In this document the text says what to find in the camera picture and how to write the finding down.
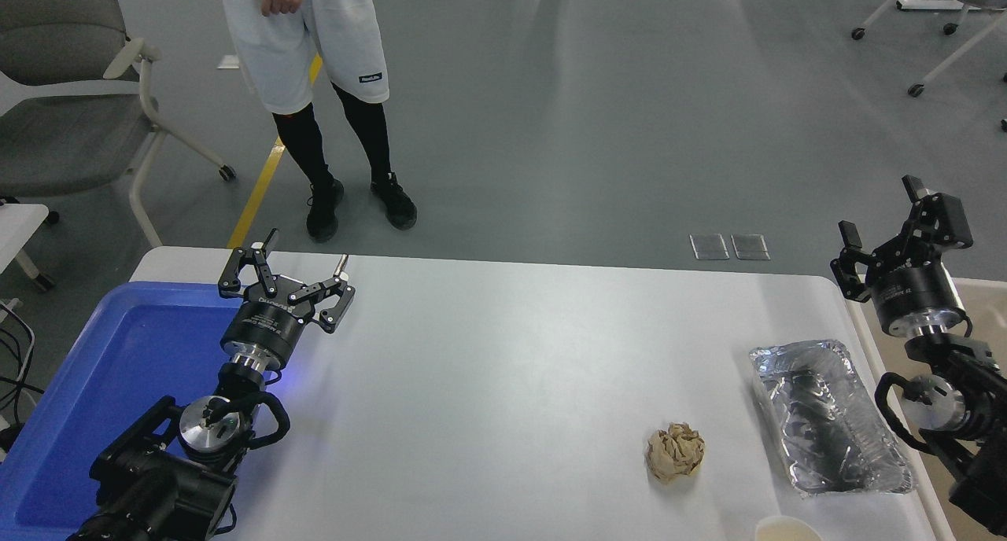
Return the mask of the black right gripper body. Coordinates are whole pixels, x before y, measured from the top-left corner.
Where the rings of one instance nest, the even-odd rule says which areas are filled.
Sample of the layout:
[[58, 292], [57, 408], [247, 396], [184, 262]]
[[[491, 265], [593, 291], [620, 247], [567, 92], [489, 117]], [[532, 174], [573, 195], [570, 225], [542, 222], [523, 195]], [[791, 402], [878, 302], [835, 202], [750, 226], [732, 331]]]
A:
[[919, 263], [871, 257], [869, 295], [888, 336], [949, 332], [965, 321], [964, 305], [939, 257]]

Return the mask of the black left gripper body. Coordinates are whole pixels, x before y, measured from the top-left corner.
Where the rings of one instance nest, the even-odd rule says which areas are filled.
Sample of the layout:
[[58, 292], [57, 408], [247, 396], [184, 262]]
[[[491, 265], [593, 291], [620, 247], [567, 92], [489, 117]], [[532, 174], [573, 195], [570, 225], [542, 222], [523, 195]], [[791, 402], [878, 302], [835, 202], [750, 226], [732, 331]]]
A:
[[220, 340], [227, 354], [258, 348], [267, 354], [268, 366], [286, 366], [315, 313], [308, 301], [290, 303], [290, 295], [306, 287], [289, 277], [276, 277], [277, 293], [267, 294], [265, 285], [245, 288], [242, 305]]

